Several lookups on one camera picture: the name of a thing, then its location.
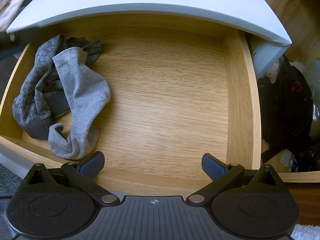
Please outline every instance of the dark patterned fabric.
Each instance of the dark patterned fabric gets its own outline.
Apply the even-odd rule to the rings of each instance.
[[[47,140],[53,118],[70,110],[52,57],[71,47],[81,47],[88,54],[88,66],[98,59],[102,51],[100,41],[88,42],[75,37],[65,39],[63,34],[53,37],[39,47],[34,67],[13,101],[13,117],[31,138]]]
[[[44,80],[51,73],[52,57],[63,41],[60,34],[42,44],[35,58],[34,67],[22,84],[20,94],[13,100],[13,118],[32,138],[47,140],[49,127],[53,124],[50,109],[42,94]],[[37,135],[35,130],[42,127]]]

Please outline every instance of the wood grain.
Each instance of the wood grain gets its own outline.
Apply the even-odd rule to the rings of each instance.
[[[95,180],[100,185],[129,194],[186,197],[211,181],[201,169],[204,153],[246,168],[259,167],[259,101],[243,33],[198,19],[146,14],[80,18],[57,28],[67,36],[100,39],[103,46],[92,67],[111,90],[110,102],[93,122],[100,131],[93,152],[102,151],[106,158]],[[225,55],[222,38],[230,32]],[[233,78],[236,90],[228,90],[227,77]],[[231,119],[241,134],[232,138],[245,144],[240,150],[240,142],[228,140],[228,92],[245,115]],[[237,100],[240,94],[243,102]],[[55,121],[70,132],[71,112]],[[49,152],[47,141],[24,132],[22,140],[2,140],[21,156],[48,162],[49,167],[66,161]],[[227,153],[229,143],[236,153]]]
[[[320,60],[320,0],[266,0],[289,34],[290,60]]]
[[[261,121],[256,78],[242,31],[232,29],[224,40],[227,69],[229,127],[227,163],[259,169]]]
[[[0,105],[0,135],[20,139],[22,137],[23,130],[12,116],[12,102],[34,65],[36,49],[32,44],[25,47],[10,76]]]
[[[71,31],[68,36],[100,38],[103,44],[104,53],[92,69],[106,78],[112,96],[94,121],[100,131],[94,151],[105,154],[105,170],[118,174],[114,179],[121,181],[121,188],[151,180],[154,195],[161,194],[156,190],[165,184],[171,185],[172,193],[206,185],[210,179],[201,169],[202,155],[209,152],[224,162],[227,155],[222,42],[141,27],[94,28]],[[71,120],[68,113],[56,121],[68,133]],[[26,133],[23,140],[49,149],[47,141],[33,140]],[[142,188],[129,193],[151,194],[151,188]],[[165,194],[171,194],[165,188]]]
[[[320,171],[279,173],[284,182],[320,182]]]
[[[113,27],[160,28],[185,31],[222,39],[229,27],[202,19],[165,15],[159,13],[119,13],[98,14],[65,21],[54,25],[64,33],[77,31],[81,36],[92,29],[108,29]],[[52,31],[52,26],[45,28]]]

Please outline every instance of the wooden drawer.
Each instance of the wooden drawer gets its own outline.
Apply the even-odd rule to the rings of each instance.
[[[94,121],[105,168],[101,186],[139,195],[188,196],[210,182],[201,157],[211,153],[247,169],[260,167],[260,108],[251,55],[242,31],[210,21],[164,14],[103,14],[42,29],[100,39],[93,70],[104,76],[111,101]],[[47,141],[31,139],[12,117],[12,101],[33,67],[28,44],[0,106],[0,143],[57,168]],[[55,120],[69,132],[71,113]]]

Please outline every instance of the gray carpet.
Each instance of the gray carpet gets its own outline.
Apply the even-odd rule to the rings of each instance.
[[[0,60],[0,101],[17,61],[14,56]]]
[[[0,101],[17,61],[14,56],[0,60]],[[20,182],[17,175],[0,164],[0,197],[13,195]]]

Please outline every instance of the black fabric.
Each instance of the black fabric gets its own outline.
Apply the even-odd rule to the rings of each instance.
[[[65,49],[69,49],[72,47],[79,47],[84,52],[87,53],[87,58],[85,60],[85,65],[87,67],[91,67],[93,63],[95,63],[102,52],[100,40],[97,41],[86,41],[83,38],[71,37],[69,39],[65,39],[61,46],[60,50],[57,54],[64,51]]]
[[[51,115],[56,118],[68,111],[70,111],[69,103],[67,101],[64,91],[56,91],[51,93],[44,93],[45,101],[47,102]]]
[[[258,80],[261,110],[261,136],[269,150],[261,154],[262,162],[288,149],[298,153],[307,147],[313,101],[311,90],[302,75],[285,57],[276,82],[266,76]]]
[[[298,172],[320,171],[320,139],[295,155]]]
[[[20,127],[31,137],[37,138],[39,140],[47,140],[49,136],[49,128],[53,125],[52,117],[48,117],[44,120],[39,120],[39,122]]]

